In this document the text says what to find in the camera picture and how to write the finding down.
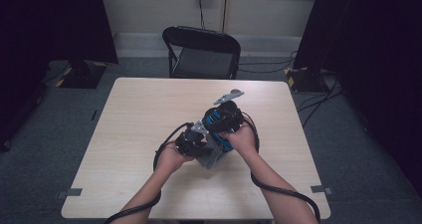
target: black folding chair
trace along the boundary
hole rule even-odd
[[[236,79],[241,48],[230,35],[174,26],[165,29],[162,38],[168,48],[170,78]],[[182,48],[178,57],[173,47]]]

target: baseboard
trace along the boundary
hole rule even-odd
[[[288,57],[296,51],[301,37],[258,37],[233,35],[242,48],[242,57]],[[161,34],[115,33],[118,57],[167,57]]]

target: chair seat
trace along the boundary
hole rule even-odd
[[[180,78],[230,79],[235,56],[183,48],[173,76]]]

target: table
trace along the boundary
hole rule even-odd
[[[254,120],[260,154],[298,192],[330,215],[304,131],[286,83],[177,79],[117,79],[62,209],[65,218],[108,218],[152,173],[155,151],[181,124],[201,119],[231,90],[245,92],[234,102]],[[211,169],[185,163],[164,185],[151,219],[272,219],[250,170],[236,151]]]

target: robotic device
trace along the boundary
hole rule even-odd
[[[242,123],[247,124],[254,132],[256,149],[258,151],[259,139],[254,124],[250,123],[247,119],[244,118],[243,114],[245,113],[241,112],[240,109],[238,109],[238,107],[236,106],[236,104],[232,101],[232,99],[239,97],[243,94],[244,93],[239,90],[233,90],[230,94],[225,95],[219,100],[217,100],[214,105],[219,106],[217,108],[209,109],[201,120],[198,120],[196,123],[187,122],[178,127],[156,151],[153,162],[153,170],[155,170],[155,167],[158,162],[158,157],[161,154],[162,150],[167,144],[169,144],[169,140],[185,126],[186,129],[182,131],[175,140],[175,146],[177,150],[182,155],[196,157],[196,159],[206,167],[210,166],[206,164],[209,163],[210,159],[213,160],[213,162],[211,162],[213,164],[221,155],[221,153],[233,150],[233,147],[230,144],[229,140],[220,136],[219,133],[234,133],[240,128]],[[260,182],[252,174],[252,172],[251,178],[254,184],[260,188],[282,193],[285,195],[291,195],[304,200],[314,209],[316,220],[319,222],[319,210],[317,208],[317,205],[307,196],[304,196],[299,192],[295,192],[292,190],[266,185]],[[154,200],[144,205],[124,210],[110,216],[108,220],[105,221],[105,223],[110,223],[117,218],[148,209],[158,203],[160,197],[161,192],[159,192],[159,194],[155,197]]]

